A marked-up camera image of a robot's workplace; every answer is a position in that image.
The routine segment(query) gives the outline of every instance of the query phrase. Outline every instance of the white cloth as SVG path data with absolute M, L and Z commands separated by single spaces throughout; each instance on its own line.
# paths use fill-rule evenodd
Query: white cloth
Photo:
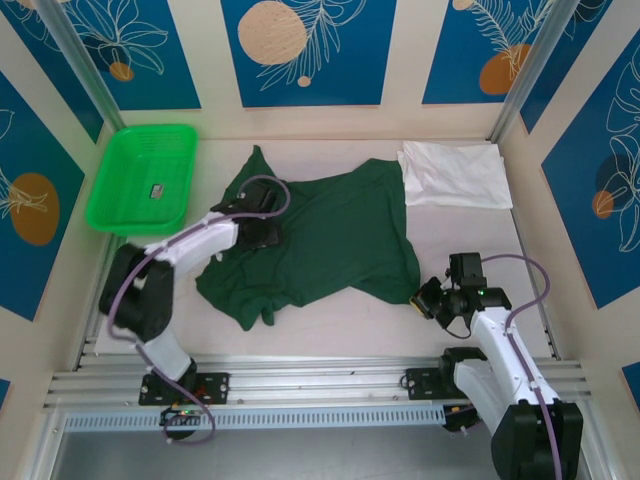
M 406 141 L 398 162 L 407 206 L 513 207 L 497 145 L 450 147 Z

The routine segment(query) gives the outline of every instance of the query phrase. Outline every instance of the metal frame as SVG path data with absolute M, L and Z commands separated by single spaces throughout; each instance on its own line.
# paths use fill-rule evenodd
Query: metal frame
M 562 0 L 556 1 L 551 7 L 549 16 L 540 28 L 540 32 L 533 42 L 533 47 L 513 82 L 511 90 L 507 93 L 502 110 L 491 129 L 489 134 L 491 143 L 499 143 L 509 131 L 514 120 L 520 115 L 520 109 L 531 93 L 531 89 L 538 80 L 579 3 L 580 0 Z
M 57 0 L 33 0 L 33 4 L 102 118 L 114 132 L 125 128 L 118 105 L 60 3 Z

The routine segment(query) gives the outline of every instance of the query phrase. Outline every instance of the purple cable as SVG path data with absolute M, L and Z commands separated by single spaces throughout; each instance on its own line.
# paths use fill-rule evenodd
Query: purple cable
M 186 397 L 189 400 L 191 400 L 209 418 L 209 421 L 211 422 L 211 430 L 209 431 L 209 434 L 206 437 L 204 437 L 204 438 L 202 438 L 200 440 L 194 440 L 194 441 L 190 441 L 190 442 L 177 442 L 179 445 L 202 445 L 203 443 L 206 443 L 209 440 L 211 440 L 213 438 L 214 434 L 215 434 L 215 429 L 216 429 L 216 423 L 215 423 L 215 419 L 213 417 L 213 414 L 211 413 L 209 408 L 207 408 L 207 406 L 203 402 L 201 402 L 195 395 L 193 395 L 191 392 L 189 392 L 187 389 L 182 387 L 177 382 L 175 382 L 172 379 L 170 379 L 169 377 L 167 377 L 160 369 L 156 368 L 156 366 L 153 364 L 153 361 L 149 358 L 149 356 L 142 349 L 142 345 L 140 344 L 139 339 L 137 337 L 127 336 L 127 335 L 119 335 L 114 331 L 114 322 L 115 322 L 116 312 L 118 311 L 118 307 L 120 306 L 120 302 L 122 302 L 122 299 L 124 298 L 124 295 L 125 295 L 127 289 L 133 283 L 133 281 L 138 276 L 138 274 L 149 264 L 149 262 L 151 262 L 151 260 L 153 260 L 155 257 L 157 257 L 161 252 L 163 252 L 168 247 L 171 247 L 171 246 L 181 242 L 185 238 L 190 237 L 194 233 L 199 232 L 202 229 L 208 228 L 211 225 L 214 225 L 216 223 L 224 222 L 226 220 L 233 220 L 234 218 L 262 218 L 262 219 L 264 219 L 264 218 L 277 217 L 278 215 L 281 215 L 282 213 L 284 213 L 287 210 L 287 208 L 289 208 L 289 204 L 291 203 L 291 194 L 289 192 L 289 189 L 287 188 L 287 186 L 284 184 L 284 182 L 282 180 L 280 180 L 279 178 L 276 178 L 276 177 L 272 177 L 270 175 L 255 175 L 255 176 L 247 179 L 244 183 L 242 183 L 242 185 L 240 185 L 240 189 L 238 190 L 238 196 L 242 195 L 242 193 L 243 193 L 244 189 L 247 187 L 247 185 L 249 185 L 250 183 L 252 183 L 252 182 L 254 182 L 256 180 L 270 180 L 270 181 L 275 182 L 278 185 L 280 185 L 280 187 L 282 188 L 282 190 L 284 191 L 285 196 L 286 196 L 286 200 L 284 202 L 284 205 L 282 207 L 280 207 L 278 210 L 276 210 L 275 212 L 271 212 L 271 213 L 232 213 L 232 214 L 229 214 L 229 215 L 224 215 L 222 217 L 213 218 L 213 219 L 209 220 L 206 223 L 198 223 L 196 225 L 191 226 L 190 228 L 188 228 L 187 230 L 182 232 L 180 235 L 178 235 L 175 238 L 172 238 L 169 241 L 167 241 L 167 244 L 165 246 L 159 247 L 156 250 L 154 250 L 153 252 L 151 252 L 150 254 L 148 254 L 147 256 L 145 256 L 140 261 L 140 263 L 138 263 L 133 268 L 133 270 L 131 270 L 131 273 L 129 273 L 129 275 L 127 276 L 125 281 L 120 286 L 120 289 L 116 293 L 116 296 L 115 296 L 115 298 L 113 300 L 113 303 L 111 304 L 111 309 L 109 310 L 109 315 L 107 317 L 107 333 L 109 334 L 109 336 L 111 338 L 116 339 L 116 340 L 127 341 L 127 342 L 130 342 L 130 343 L 134 344 L 135 348 L 136 348 L 136 351 L 140 354 L 140 356 L 142 357 L 144 362 L 149 367 L 151 367 L 151 369 L 152 369 L 151 371 L 153 373 L 155 373 L 157 376 L 159 376 L 162 380 L 164 380 L 173 389 L 175 389 L 178 392 L 180 392 L 184 397 Z M 179 415 L 176 415 L 176 416 L 170 418 L 165 423 L 165 425 L 164 425 L 164 427 L 162 429 L 163 434 L 167 437 L 167 441 L 171 441 L 171 438 L 169 437 L 168 428 L 169 428 L 169 426 L 171 426 L 173 424 L 173 422 L 175 421 L 176 418 L 179 419 L 181 417 Z
M 540 296 L 530 301 L 529 303 L 525 303 L 524 305 L 521 305 L 520 307 L 513 310 L 507 317 L 507 321 L 504 326 L 505 333 L 507 335 L 507 338 L 509 339 L 509 343 L 511 344 L 513 351 L 518 357 L 518 360 L 520 360 L 522 368 L 527 374 L 527 379 L 529 380 L 529 383 L 534 383 L 536 379 L 535 379 L 535 376 L 533 375 L 533 372 L 531 371 L 531 367 L 529 367 L 529 364 L 525 360 L 524 355 L 522 354 L 522 351 L 520 351 L 520 348 L 518 347 L 518 344 L 516 343 L 516 340 L 509 329 L 516 315 L 526 310 L 527 308 L 530 308 L 534 305 L 542 303 L 542 301 L 547 297 L 547 295 L 549 295 L 549 291 L 551 290 L 551 279 L 549 278 L 549 274 L 546 272 L 546 270 L 543 268 L 542 265 L 540 265 L 538 262 L 536 262 L 535 260 L 529 257 L 525 257 L 524 255 L 517 255 L 514 253 L 503 253 L 501 255 L 494 255 L 492 257 L 483 258 L 482 262 L 483 263 L 490 262 L 491 260 L 497 260 L 500 258 L 516 258 L 519 260 L 524 260 L 526 263 L 529 263 L 534 267 L 536 267 L 544 277 L 544 290 L 542 291 Z M 558 442 L 556 440 L 556 434 L 553 428 L 553 422 L 551 421 L 551 415 L 549 414 L 549 408 L 547 407 L 547 404 L 544 401 L 544 397 L 542 396 L 542 390 L 540 390 L 539 386 L 536 386 L 535 388 L 533 388 L 533 393 L 538 399 L 538 403 L 540 404 L 540 410 L 542 411 L 542 417 L 544 418 L 544 424 L 547 427 L 547 435 L 549 436 L 549 443 L 551 445 L 551 456 L 553 457 L 553 470 L 555 472 L 555 477 L 556 477 L 556 480 L 562 480 L 562 464 L 560 461 L 560 451 L 558 449 Z

